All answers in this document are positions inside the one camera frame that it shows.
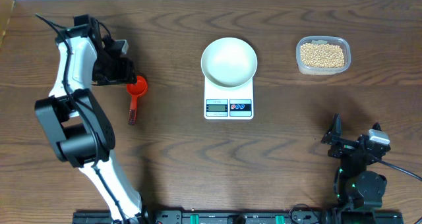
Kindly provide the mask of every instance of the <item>red ladle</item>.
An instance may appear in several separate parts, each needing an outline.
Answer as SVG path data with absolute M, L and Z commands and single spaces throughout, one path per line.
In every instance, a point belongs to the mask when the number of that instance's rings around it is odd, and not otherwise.
M 129 125 L 135 125 L 138 97 L 143 96 L 148 90 L 148 83 L 141 76 L 136 77 L 136 84 L 127 84 L 126 91 L 132 96 L 131 109 L 129 110 Z

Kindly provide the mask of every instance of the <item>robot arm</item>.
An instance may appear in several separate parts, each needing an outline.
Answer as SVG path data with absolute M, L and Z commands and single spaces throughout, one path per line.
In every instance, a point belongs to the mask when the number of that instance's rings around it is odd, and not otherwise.
M 36 102 L 36 116 L 57 158 L 78 167 L 94 183 L 114 222 L 137 221 L 142 213 L 140 194 L 117 162 L 111 123 L 90 91 L 92 81 L 99 86 L 136 82 L 132 61 L 121 57 L 128 45 L 126 40 L 115 41 L 110 35 L 101 39 L 101 23 L 88 15 L 77 16 L 74 22 L 74 27 L 61 31 L 71 49 L 70 61 L 67 62 L 64 39 L 57 37 L 60 51 L 57 79 L 49 97 Z M 66 70 L 69 94 L 63 83 Z M 82 123 L 65 126 L 64 122 L 80 113 L 84 114 Z

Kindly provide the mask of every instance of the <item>scale control panel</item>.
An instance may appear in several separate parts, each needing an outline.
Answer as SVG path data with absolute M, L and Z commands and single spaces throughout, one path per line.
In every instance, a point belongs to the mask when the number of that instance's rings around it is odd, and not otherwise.
M 252 117 L 251 99 L 207 99 L 207 117 Z

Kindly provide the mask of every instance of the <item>wooden tabletop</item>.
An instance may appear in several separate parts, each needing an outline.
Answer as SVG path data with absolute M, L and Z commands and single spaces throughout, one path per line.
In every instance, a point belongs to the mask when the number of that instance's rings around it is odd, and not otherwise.
M 116 134 L 115 152 L 153 208 L 288 210 L 329 208 L 339 159 L 320 139 L 332 116 L 356 139 L 379 122 L 390 135 L 385 161 L 422 175 L 422 0 L 18 1 L 0 49 L 0 220 L 69 223 L 76 210 L 106 210 L 94 185 L 53 153 L 34 114 L 59 64 L 54 32 L 40 13 L 71 26 L 90 13 L 129 42 L 149 81 L 135 126 L 124 86 L 93 88 Z M 338 36 L 352 64 L 336 76 L 298 71 L 305 36 Z M 258 55 L 251 121 L 207 121 L 200 57 L 223 37 Z M 381 164 L 383 209 L 406 223 L 422 215 L 422 185 Z

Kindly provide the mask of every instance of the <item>green connector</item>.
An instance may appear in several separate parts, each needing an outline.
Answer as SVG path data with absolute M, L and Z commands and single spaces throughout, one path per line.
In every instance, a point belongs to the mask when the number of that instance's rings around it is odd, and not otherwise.
M 284 224 L 284 216 L 277 215 L 276 216 L 276 224 Z
M 199 215 L 191 215 L 191 224 L 199 224 Z

